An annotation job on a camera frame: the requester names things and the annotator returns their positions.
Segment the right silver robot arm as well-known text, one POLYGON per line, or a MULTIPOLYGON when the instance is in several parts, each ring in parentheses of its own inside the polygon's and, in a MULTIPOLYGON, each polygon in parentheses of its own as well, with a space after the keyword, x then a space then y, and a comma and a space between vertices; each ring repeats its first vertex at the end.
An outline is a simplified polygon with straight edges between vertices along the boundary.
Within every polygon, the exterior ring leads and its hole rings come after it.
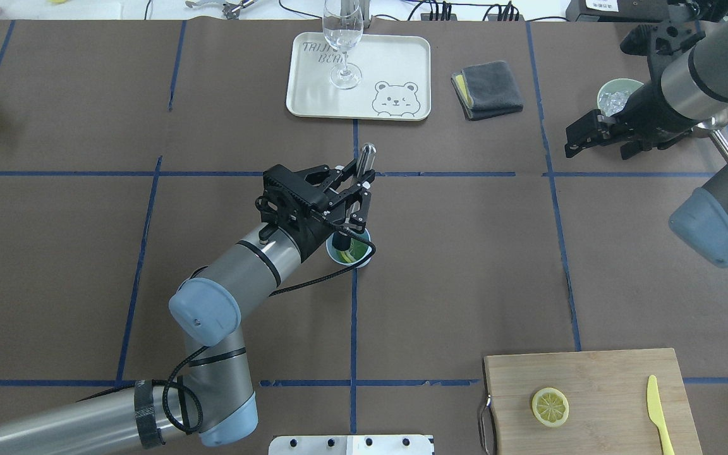
POLYGON ((623 109, 593 109, 566 128, 564 153, 619 143, 622 159, 667 149, 691 135, 707 135, 725 159, 702 187, 670 216, 679 239, 720 268, 728 268, 728 20, 710 33, 665 20, 641 24, 621 42, 624 54, 645 56, 650 81, 623 109))

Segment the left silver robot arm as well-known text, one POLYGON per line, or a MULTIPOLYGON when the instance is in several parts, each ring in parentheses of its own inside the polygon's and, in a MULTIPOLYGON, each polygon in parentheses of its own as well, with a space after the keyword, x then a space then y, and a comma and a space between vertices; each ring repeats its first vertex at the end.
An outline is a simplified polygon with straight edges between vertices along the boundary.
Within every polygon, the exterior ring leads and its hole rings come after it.
POLYGON ((205 446, 241 440, 259 418, 241 323, 332 236, 364 237, 372 160, 263 173, 261 224, 169 300, 188 356, 166 380, 139 380, 38 415, 0 424, 0 454, 112 454, 155 449, 197 434, 205 446))

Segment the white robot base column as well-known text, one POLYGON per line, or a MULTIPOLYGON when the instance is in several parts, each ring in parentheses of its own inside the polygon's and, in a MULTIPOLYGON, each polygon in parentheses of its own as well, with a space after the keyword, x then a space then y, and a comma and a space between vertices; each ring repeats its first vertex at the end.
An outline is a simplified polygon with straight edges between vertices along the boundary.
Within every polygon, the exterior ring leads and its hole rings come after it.
POLYGON ((281 435, 269 454, 434 454, 432 435, 281 435))

